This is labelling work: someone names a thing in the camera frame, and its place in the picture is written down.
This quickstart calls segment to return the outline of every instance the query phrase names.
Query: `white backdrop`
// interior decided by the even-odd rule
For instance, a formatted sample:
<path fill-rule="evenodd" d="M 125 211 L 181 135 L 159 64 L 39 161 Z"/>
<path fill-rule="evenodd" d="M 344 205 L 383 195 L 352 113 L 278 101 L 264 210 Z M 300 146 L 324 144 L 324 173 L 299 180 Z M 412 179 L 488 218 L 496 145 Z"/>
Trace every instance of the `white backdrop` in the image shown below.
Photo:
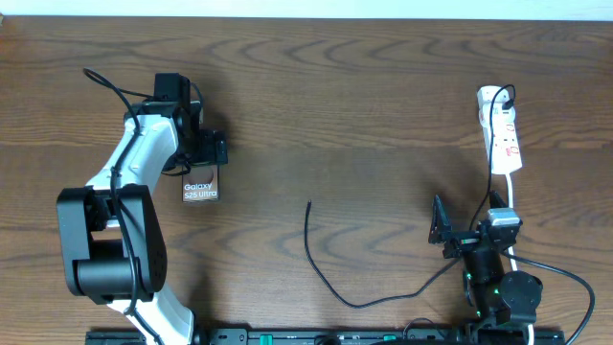
<path fill-rule="evenodd" d="M 613 21 L 613 0 L 1 0 L 4 15 Z"/>

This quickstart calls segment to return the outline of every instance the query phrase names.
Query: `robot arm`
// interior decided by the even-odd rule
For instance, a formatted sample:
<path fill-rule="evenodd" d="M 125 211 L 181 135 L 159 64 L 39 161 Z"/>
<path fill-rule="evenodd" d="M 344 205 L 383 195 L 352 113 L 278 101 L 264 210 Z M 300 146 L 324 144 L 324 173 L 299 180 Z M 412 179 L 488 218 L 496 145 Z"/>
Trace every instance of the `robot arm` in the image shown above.
<path fill-rule="evenodd" d="M 132 298 L 132 271 L 125 239 L 96 241 L 92 233 L 118 226 L 122 212 L 137 263 L 137 302 L 127 318 L 147 344 L 196 344 L 193 313 L 166 284 L 167 254 L 151 194 L 161 172 L 179 165 L 227 163 L 225 138 L 200 129 L 201 102 L 191 102 L 190 82 L 178 74 L 158 74 L 153 100 L 133 104 L 139 137 L 126 153 L 115 189 L 121 210 L 110 202 L 111 168 L 137 133 L 125 116 L 125 133 L 101 171 L 85 187 L 64 189 L 57 215 L 68 288 L 123 312 Z"/>

